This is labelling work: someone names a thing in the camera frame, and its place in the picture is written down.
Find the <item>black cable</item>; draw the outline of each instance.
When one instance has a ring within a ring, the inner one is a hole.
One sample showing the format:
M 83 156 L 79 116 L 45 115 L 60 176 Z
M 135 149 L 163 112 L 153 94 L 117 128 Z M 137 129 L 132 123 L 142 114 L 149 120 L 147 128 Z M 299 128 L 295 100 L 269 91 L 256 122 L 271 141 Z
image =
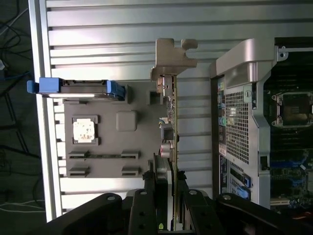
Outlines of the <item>black cable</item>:
M 14 39 L 18 38 L 18 42 L 13 44 L 13 45 L 10 45 L 10 46 L 7 46 L 9 45 Z M 20 35 L 17 33 L 15 36 L 11 37 L 8 41 L 6 41 L 6 43 L 4 44 L 3 47 L 0 47 L 0 50 L 7 50 L 7 49 L 10 49 L 10 48 L 13 48 L 13 47 L 16 47 L 18 44 L 20 44 L 21 42 L 21 37 Z
M 20 13 L 20 0 L 16 0 L 16 13 L 15 16 L 12 18 L 8 19 L 5 22 L 1 22 L 1 28 L 3 28 L 6 24 L 10 23 L 12 20 L 14 20 Z
M 22 150 L 19 150 L 19 149 L 16 149 L 16 148 L 12 148 L 12 147 L 9 147 L 9 146 L 6 146 L 6 145 L 3 145 L 3 144 L 0 144 L 0 148 L 1 149 L 6 149 L 6 150 L 9 150 L 9 151 L 12 151 L 12 152 L 15 152 L 15 153 L 19 153 L 19 154 L 23 154 L 25 156 L 28 156 L 28 157 L 32 157 L 32 158 L 36 158 L 36 159 L 40 159 L 41 157 L 37 154 L 33 154 L 33 153 L 27 153 L 27 152 L 24 152 Z
M 43 175 L 42 173 L 40 174 L 38 180 L 35 182 L 34 186 L 33 186 L 33 190 L 32 190 L 32 194 L 33 194 L 33 200 L 36 202 L 36 204 L 41 207 L 41 208 L 45 208 L 39 201 L 37 198 L 37 188 L 39 186 L 40 181 L 43 179 Z
M 4 176 L 11 176 L 12 174 L 17 174 L 17 175 L 25 175 L 25 176 L 38 176 L 40 174 L 30 174 L 30 173 L 24 173 L 24 172 L 18 172 L 14 170 L 1 170 L 0 173 L 8 173 L 8 175 Z
M 3 23 L 3 24 L 5 25 L 5 27 L 17 31 L 21 36 L 25 36 L 27 38 L 31 38 L 31 35 L 29 33 L 25 32 L 25 31 L 23 31 L 22 29 L 16 28 L 16 27 L 14 27 L 12 25 L 9 25 L 9 24 L 5 24 L 5 23 Z
M 26 52 L 29 52 L 29 51 L 32 51 L 33 49 L 27 49 L 27 50 L 20 50 L 20 51 L 10 51 L 12 53 L 26 53 Z
M 29 57 L 27 57 L 27 56 L 24 56 L 24 55 L 22 55 L 21 53 L 18 53 L 18 52 L 14 52 L 14 51 L 10 51 L 10 50 L 7 50 L 6 51 L 7 53 L 10 53 L 10 54 L 14 54 L 14 55 L 18 55 L 18 56 L 20 56 L 20 57 L 22 57 L 22 58 L 24 58 L 24 59 L 27 59 L 27 60 L 33 60 L 32 58 L 29 58 Z
M 5 168 L 7 165 L 6 153 L 3 149 L 0 149 L 0 167 Z

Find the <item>screw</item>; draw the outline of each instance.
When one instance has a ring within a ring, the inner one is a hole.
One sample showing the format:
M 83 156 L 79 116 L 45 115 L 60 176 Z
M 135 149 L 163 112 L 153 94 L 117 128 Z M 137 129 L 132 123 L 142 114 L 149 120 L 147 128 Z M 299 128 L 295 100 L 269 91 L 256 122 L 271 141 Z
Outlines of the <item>screw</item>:
M 197 194 L 197 192 L 194 191 L 194 190 L 190 190 L 189 193 L 190 193 L 191 195 L 196 195 L 196 194 Z
M 251 96 L 251 91 L 246 91 L 245 95 L 246 95 L 246 97 L 250 97 Z
M 223 196 L 223 199 L 224 199 L 224 200 L 230 200 L 231 197 L 230 197 L 229 195 L 224 195 L 224 196 Z

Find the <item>cable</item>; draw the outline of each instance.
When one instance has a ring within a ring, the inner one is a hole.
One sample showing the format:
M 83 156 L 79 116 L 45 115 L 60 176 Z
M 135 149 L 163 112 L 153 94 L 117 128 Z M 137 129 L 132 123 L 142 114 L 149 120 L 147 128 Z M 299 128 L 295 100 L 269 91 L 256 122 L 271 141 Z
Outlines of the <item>cable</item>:
M 0 79 L 0 80 L 3 81 L 3 80 L 16 79 L 16 78 L 20 78 L 20 77 L 23 77 L 23 76 L 28 75 L 28 74 L 30 74 L 30 72 L 26 72 L 26 73 L 16 75 L 16 76 L 6 77 L 6 78 Z
M 24 172 L 18 172 L 18 171 L 13 171 L 13 170 L 1 170 L 0 173 L 9 173 L 8 176 L 12 175 L 12 174 L 17 174 L 17 175 L 25 175 L 25 176 L 38 176 L 39 174 L 29 174 L 29 173 L 24 173 Z
M 11 210 L 6 210 L 6 209 L 3 209 L 3 208 L 0 208 L 0 211 L 3 211 L 3 212 L 14 212 L 14 213 L 45 213 L 45 211 L 11 211 Z
M 16 28 L 15 26 L 10 26 L 10 25 L 8 25 L 8 24 L 6 24 L 6 23 L 2 23 L 2 24 L 3 24 L 3 26 L 6 26 L 6 27 L 9 28 L 9 29 L 14 29 L 14 30 L 17 31 L 20 35 L 23 35 L 23 36 L 25 36 L 25 37 L 31 39 L 31 35 L 30 35 L 29 33 L 25 32 L 25 31 L 23 31 L 23 29 Z
M 12 53 L 25 53 L 25 52 L 29 52 L 32 51 L 33 49 L 27 49 L 27 50 L 21 50 L 21 51 L 12 51 Z
M 5 21 L 5 22 L 2 22 L 1 24 L 7 24 L 9 23 L 10 21 L 14 20 L 20 13 L 20 0 L 16 0 L 16 13 L 15 13 L 15 16 L 13 16 L 12 18 L 10 18 L 9 20 Z
M 304 219 L 304 218 L 307 218 L 306 216 L 302 216 L 302 217 L 296 217 L 296 218 L 293 218 L 293 219 Z
M 28 10 L 28 8 L 26 8 L 24 11 L 22 11 L 11 23 L 9 23 L 9 26 L 12 26 L 26 11 Z M 0 36 L 5 33 L 9 28 L 5 28 L 1 33 Z
M 12 42 L 15 38 L 18 38 L 19 40 L 13 44 L 13 45 L 10 45 L 10 46 L 7 46 L 10 44 L 10 42 Z M 21 42 L 21 37 L 19 34 L 11 37 L 5 44 L 4 44 L 4 47 L 0 47 L 0 50 L 6 50 L 6 49 L 10 49 L 10 48 L 13 48 L 13 47 L 16 47 L 18 44 L 20 44 Z
M 24 205 L 24 204 L 19 204 L 19 203 L 4 203 L 0 205 L 0 207 L 3 207 L 3 206 L 20 206 L 20 207 L 32 207 L 32 208 L 42 209 L 41 207 L 36 207 L 32 205 Z
M 38 202 L 44 202 L 43 199 L 39 199 L 37 200 Z M 27 202 L 8 202 L 8 203 L 16 203 L 16 204 L 28 204 L 28 203 L 32 203 L 32 202 L 35 202 L 34 200 L 31 200 L 31 201 L 27 201 Z
M 26 153 L 26 152 L 24 152 L 24 151 L 22 151 L 22 150 L 18 150 L 18 149 L 15 149 L 15 148 L 11 148 L 11 147 L 9 147 L 9 146 L 2 145 L 2 144 L 0 144 L 0 149 L 5 149 L 5 150 L 12 151 L 12 152 L 15 152 L 15 153 L 23 154 L 23 155 L 25 155 L 25 156 L 32 157 L 32 158 L 36 158 L 36 159 L 40 159 L 40 158 L 41 158 L 40 156 L 38 156 L 38 155 L 36 155 L 36 154 L 33 154 L 33 153 Z
M 27 60 L 31 60 L 31 61 L 33 60 L 32 58 L 29 58 L 27 56 L 21 55 L 21 53 L 23 53 L 23 51 L 22 52 L 14 52 L 14 51 L 7 50 L 6 52 L 8 52 L 10 54 L 18 55 L 18 56 L 20 56 L 22 58 L 25 58 Z
M 6 153 L 3 149 L 0 148 L 0 167 L 5 168 L 8 164 L 8 160 L 6 159 Z
M 37 188 L 38 188 L 38 185 L 40 183 L 40 181 L 43 179 L 42 175 L 38 178 L 38 180 L 35 182 L 34 186 L 33 186 L 33 190 L 32 190 L 32 194 L 33 194 L 33 199 L 34 199 L 34 202 L 40 206 L 41 208 L 44 208 L 44 206 L 42 206 L 39 202 L 39 200 L 37 199 Z

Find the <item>square chip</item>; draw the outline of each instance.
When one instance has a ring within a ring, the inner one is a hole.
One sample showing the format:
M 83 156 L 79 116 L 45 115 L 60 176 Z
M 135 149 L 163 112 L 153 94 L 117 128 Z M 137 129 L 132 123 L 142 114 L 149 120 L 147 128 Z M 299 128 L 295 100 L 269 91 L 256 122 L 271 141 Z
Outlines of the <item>square chip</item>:
M 75 116 L 72 118 L 74 144 L 98 144 L 97 116 Z
M 77 143 L 91 143 L 94 140 L 94 122 L 89 118 L 78 118 L 73 123 L 73 135 Z

